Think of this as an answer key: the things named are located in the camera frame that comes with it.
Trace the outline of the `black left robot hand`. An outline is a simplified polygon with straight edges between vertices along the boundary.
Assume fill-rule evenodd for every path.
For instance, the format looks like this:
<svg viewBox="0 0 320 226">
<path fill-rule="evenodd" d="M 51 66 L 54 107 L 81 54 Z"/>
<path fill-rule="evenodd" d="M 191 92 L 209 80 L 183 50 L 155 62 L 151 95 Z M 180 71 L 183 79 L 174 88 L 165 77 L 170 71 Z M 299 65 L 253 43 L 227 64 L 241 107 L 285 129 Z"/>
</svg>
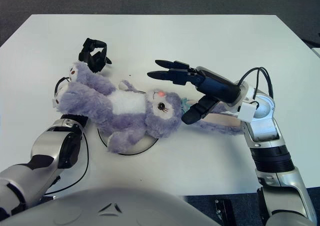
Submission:
<svg viewBox="0 0 320 226">
<path fill-rule="evenodd" d="M 87 63 L 93 73 L 100 72 L 106 64 L 112 64 L 112 61 L 107 57 L 107 44 L 105 42 L 87 38 L 82 46 L 78 60 Z"/>
</svg>

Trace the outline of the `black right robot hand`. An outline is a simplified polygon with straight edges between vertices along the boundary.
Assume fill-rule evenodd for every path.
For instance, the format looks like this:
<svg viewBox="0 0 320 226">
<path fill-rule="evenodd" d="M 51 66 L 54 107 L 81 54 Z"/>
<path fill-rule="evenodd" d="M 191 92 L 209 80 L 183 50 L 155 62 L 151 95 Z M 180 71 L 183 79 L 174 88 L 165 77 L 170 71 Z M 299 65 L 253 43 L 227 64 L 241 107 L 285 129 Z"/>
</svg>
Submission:
<svg viewBox="0 0 320 226">
<path fill-rule="evenodd" d="M 232 104 L 240 96 L 241 89 L 238 85 L 204 67 L 191 68 L 180 61 L 156 60 L 155 63 L 168 71 L 150 71 L 147 73 L 150 78 L 182 86 L 190 82 L 197 91 L 204 94 L 183 114 L 181 119 L 187 125 L 205 118 L 219 102 Z"/>
</svg>

